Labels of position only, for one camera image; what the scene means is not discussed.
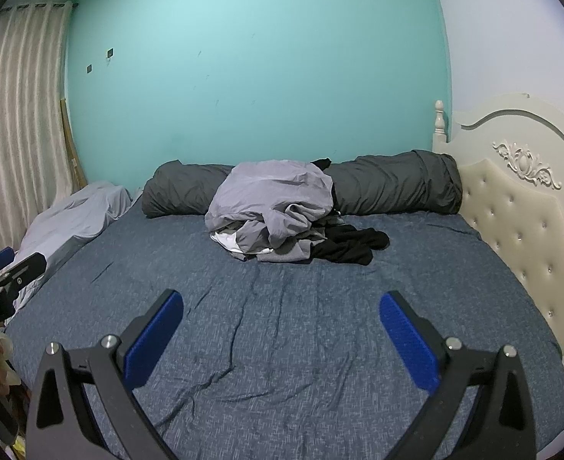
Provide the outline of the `wooden frame by curtain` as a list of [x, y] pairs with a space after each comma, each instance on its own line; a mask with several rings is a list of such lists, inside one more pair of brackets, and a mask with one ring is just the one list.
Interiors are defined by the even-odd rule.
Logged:
[[82, 169], [82, 164], [80, 164], [79, 157], [77, 155], [77, 149], [74, 143], [70, 120], [69, 120], [67, 101], [65, 99], [60, 99], [60, 109], [61, 109], [63, 131], [65, 137], [65, 145], [69, 158], [70, 169], [72, 171], [74, 185], [76, 189], [82, 189], [88, 185], [88, 181], [85, 178], [85, 173], [84, 170]]

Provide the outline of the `black garment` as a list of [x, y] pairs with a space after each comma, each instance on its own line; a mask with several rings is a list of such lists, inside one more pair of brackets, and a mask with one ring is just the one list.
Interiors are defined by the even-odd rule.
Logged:
[[310, 258], [335, 264], [367, 266], [375, 250], [390, 245], [388, 235], [373, 227], [359, 228], [352, 224], [330, 222], [323, 227], [323, 240], [310, 247]]

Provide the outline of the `dark grey rolled duvet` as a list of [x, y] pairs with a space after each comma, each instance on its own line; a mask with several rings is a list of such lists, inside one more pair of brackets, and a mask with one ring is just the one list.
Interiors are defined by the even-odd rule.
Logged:
[[[334, 209], [342, 215], [398, 214], [419, 211], [456, 214], [463, 197], [457, 163], [449, 155], [421, 149], [394, 156], [360, 156], [316, 167], [333, 180]], [[141, 198], [148, 218], [203, 215], [231, 173], [230, 165], [162, 164], [147, 180]]]

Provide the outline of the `beige striped curtain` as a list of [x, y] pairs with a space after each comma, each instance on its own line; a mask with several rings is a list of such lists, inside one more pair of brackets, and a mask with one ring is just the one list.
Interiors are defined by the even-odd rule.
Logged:
[[73, 191], [60, 99], [71, 2], [0, 11], [0, 249]]

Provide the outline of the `light grey blanket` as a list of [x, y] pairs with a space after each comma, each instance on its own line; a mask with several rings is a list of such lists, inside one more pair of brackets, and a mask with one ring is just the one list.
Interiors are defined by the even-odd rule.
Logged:
[[85, 186], [39, 214], [26, 231], [12, 265], [39, 252], [46, 259], [46, 270], [20, 289], [13, 301], [15, 312], [23, 309], [68, 259], [122, 217], [132, 204], [123, 186], [102, 181]]

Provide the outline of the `white garment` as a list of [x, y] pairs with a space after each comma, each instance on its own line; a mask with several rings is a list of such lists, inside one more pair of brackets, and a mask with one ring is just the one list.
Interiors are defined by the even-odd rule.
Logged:
[[219, 230], [218, 232], [211, 233], [209, 238], [224, 248], [234, 259], [240, 261], [247, 259], [247, 255], [237, 245], [235, 230]]

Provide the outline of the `cream tufted headboard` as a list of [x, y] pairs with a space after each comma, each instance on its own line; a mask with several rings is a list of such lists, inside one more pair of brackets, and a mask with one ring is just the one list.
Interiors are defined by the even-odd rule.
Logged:
[[564, 113], [509, 94], [448, 122], [436, 101], [432, 149], [456, 160], [462, 216], [533, 298], [564, 365]]

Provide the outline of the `light grey zip jacket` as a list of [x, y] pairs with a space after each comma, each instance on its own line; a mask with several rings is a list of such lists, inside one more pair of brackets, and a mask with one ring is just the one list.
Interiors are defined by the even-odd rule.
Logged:
[[208, 234], [235, 230], [248, 258], [270, 263], [310, 259], [323, 240], [314, 224], [333, 210], [333, 181], [312, 163], [244, 162], [230, 171], [205, 214]]

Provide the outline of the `blue bed sheet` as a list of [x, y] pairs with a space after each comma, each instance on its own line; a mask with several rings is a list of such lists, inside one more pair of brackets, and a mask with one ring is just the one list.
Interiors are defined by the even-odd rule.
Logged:
[[200, 216], [133, 208], [10, 322], [13, 366], [33, 385], [49, 342], [92, 346], [174, 289], [183, 320], [136, 397], [179, 458], [382, 459], [425, 401], [380, 321], [395, 290], [472, 349], [513, 345], [549, 444], [564, 429], [562, 351], [491, 247], [457, 215], [351, 223], [389, 236], [370, 264], [270, 264], [234, 259]]

